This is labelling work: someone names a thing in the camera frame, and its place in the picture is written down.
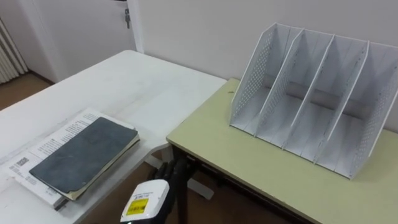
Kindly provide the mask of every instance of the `light green table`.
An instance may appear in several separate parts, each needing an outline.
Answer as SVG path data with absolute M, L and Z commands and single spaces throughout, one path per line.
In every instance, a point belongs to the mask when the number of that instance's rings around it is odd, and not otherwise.
M 167 140 L 289 210 L 324 224 L 398 223 L 398 134 L 384 130 L 348 180 L 228 125 L 228 81 Z

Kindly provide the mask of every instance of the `notebook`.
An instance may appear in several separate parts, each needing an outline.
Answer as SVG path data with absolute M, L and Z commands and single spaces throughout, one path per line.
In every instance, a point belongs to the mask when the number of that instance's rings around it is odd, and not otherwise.
M 76 200 L 138 142 L 136 130 L 100 117 L 29 172 L 66 198 Z

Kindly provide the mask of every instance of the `yellow label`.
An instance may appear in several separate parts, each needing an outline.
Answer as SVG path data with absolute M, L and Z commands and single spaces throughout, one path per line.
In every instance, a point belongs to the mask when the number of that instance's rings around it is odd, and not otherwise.
M 148 203 L 148 198 L 132 201 L 129 210 L 127 210 L 127 215 L 144 213 L 147 203 Z

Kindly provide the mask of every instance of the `white table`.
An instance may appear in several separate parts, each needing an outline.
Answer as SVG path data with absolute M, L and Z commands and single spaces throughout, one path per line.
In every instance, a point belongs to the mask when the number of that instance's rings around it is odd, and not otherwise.
M 133 51 L 124 51 L 0 111 L 0 165 L 33 139 L 92 107 L 131 123 L 142 139 L 78 201 L 56 212 L 0 174 L 0 223 L 78 223 L 225 80 Z

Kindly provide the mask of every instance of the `brown floor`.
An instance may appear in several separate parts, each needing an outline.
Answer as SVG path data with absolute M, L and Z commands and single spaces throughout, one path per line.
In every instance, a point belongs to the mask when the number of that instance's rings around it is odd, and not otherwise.
M 49 86 L 33 75 L 24 75 L 7 84 L 0 85 L 0 110 L 27 98 Z M 83 221 L 83 224 L 117 224 L 121 212 L 136 185 L 145 181 L 152 167 L 142 164 Z M 211 200 L 206 200 L 191 190 L 188 191 L 188 219 L 191 224 L 212 223 L 275 223 L 287 221 L 267 211 L 228 187 L 217 187 L 213 179 L 204 174 L 195 174 L 195 179 L 215 191 Z M 174 208 L 167 224 L 177 223 Z

